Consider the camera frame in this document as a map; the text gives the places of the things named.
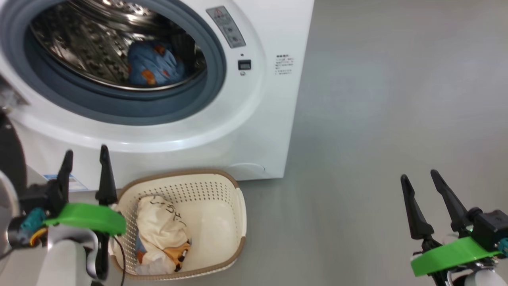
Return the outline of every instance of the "white cloth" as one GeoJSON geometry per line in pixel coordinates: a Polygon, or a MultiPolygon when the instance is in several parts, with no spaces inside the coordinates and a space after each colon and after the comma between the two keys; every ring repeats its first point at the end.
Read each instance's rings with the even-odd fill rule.
{"type": "Polygon", "coordinates": [[[173,273],[175,264],[163,250],[179,247],[191,240],[175,206],[161,196],[144,197],[138,202],[136,223],[139,239],[146,249],[142,259],[145,267],[138,267],[139,271],[143,274],[173,273]]]}

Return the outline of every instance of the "orange fabric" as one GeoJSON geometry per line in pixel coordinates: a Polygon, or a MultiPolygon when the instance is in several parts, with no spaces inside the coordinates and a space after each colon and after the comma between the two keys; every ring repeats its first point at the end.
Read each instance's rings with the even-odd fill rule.
{"type": "Polygon", "coordinates": [[[160,55],[163,55],[166,52],[166,48],[164,48],[162,45],[155,46],[153,50],[158,52],[160,55]]]}
{"type": "Polygon", "coordinates": [[[143,263],[143,256],[144,256],[144,255],[145,255],[145,254],[144,254],[141,250],[138,250],[138,253],[137,253],[137,255],[136,255],[136,256],[138,257],[138,261],[139,261],[139,263],[143,263]]]}
{"type": "Polygon", "coordinates": [[[182,262],[185,259],[184,253],[186,255],[190,248],[191,248],[191,245],[189,244],[189,242],[185,242],[180,247],[164,248],[164,253],[167,256],[169,256],[169,258],[176,265],[175,272],[178,272],[178,270],[182,268],[182,262]]]}
{"type": "Polygon", "coordinates": [[[155,76],[150,70],[144,70],[141,72],[141,75],[146,79],[146,83],[149,85],[155,85],[157,84],[157,81],[155,80],[155,76]]]}

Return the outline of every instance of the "brown basket rim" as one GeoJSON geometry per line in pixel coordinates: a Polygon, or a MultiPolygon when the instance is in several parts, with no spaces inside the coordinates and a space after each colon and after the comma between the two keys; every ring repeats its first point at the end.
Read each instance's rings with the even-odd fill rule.
{"type": "MultiPolygon", "coordinates": [[[[145,177],[145,178],[134,180],[134,181],[128,183],[122,189],[122,191],[120,192],[120,195],[118,196],[118,200],[121,199],[122,195],[127,190],[129,190],[133,186],[135,186],[137,184],[140,184],[140,183],[144,183],[144,182],[152,181],[152,180],[157,180],[157,179],[162,179],[162,178],[185,176],[185,175],[199,175],[199,174],[216,174],[216,175],[221,175],[223,177],[228,178],[228,180],[231,181],[231,183],[233,184],[233,186],[235,186],[235,188],[239,188],[238,182],[235,179],[233,179],[233,177],[231,177],[231,175],[229,175],[225,171],[222,171],[222,170],[213,170],[213,169],[208,169],[208,170],[207,169],[185,170],[185,171],[177,171],[177,172],[165,173],[165,174],[160,174],[160,175],[155,175],[155,176],[149,176],[149,177],[145,177]]],[[[125,276],[126,276],[126,278],[132,279],[132,280],[169,280],[169,279],[179,279],[179,278],[186,278],[186,277],[190,277],[190,276],[205,274],[205,273],[208,273],[208,272],[219,270],[221,268],[224,268],[224,267],[232,264],[235,260],[238,259],[238,256],[242,252],[244,244],[245,244],[245,236],[241,238],[240,245],[238,246],[238,249],[236,249],[236,252],[233,254],[233,256],[231,256],[228,260],[226,260],[226,261],[224,261],[222,263],[215,264],[215,265],[212,265],[212,266],[208,266],[208,267],[204,267],[204,268],[200,268],[200,269],[196,269],[196,270],[191,270],[191,271],[177,272],[177,273],[164,274],[164,275],[134,275],[134,274],[130,274],[128,272],[125,272],[125,276]]],[[[119,273],[122,273],[123,272],[123,268],[118,263],[118,260],[116,259],[116,256],[115,255],[112,255],[112,256],[114,257],[114,259],[113,259],[113,261],[114,261],[113,265],[114,265],[115,269],[119,273]]]]}

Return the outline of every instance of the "blue clothing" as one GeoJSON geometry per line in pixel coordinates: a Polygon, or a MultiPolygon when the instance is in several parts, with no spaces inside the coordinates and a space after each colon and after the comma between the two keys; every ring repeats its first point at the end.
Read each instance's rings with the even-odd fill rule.
{"type": "Polygon", "coordinates": [[[139,41],[129,47],[129,82],[135,85],[167,85],[185,79],[185,66],[172,54],[169,43],[139,41]]]}

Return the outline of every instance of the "clothing in basket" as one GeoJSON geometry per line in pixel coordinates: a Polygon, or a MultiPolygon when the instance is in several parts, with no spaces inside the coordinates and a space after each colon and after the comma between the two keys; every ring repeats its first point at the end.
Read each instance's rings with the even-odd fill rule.
{"type": "Polygon", "coordinates": [[[191,236],[175,206],[155,195],[138,202],[137,258],[140,275],[178,272],[191,247],[191,236]]]}

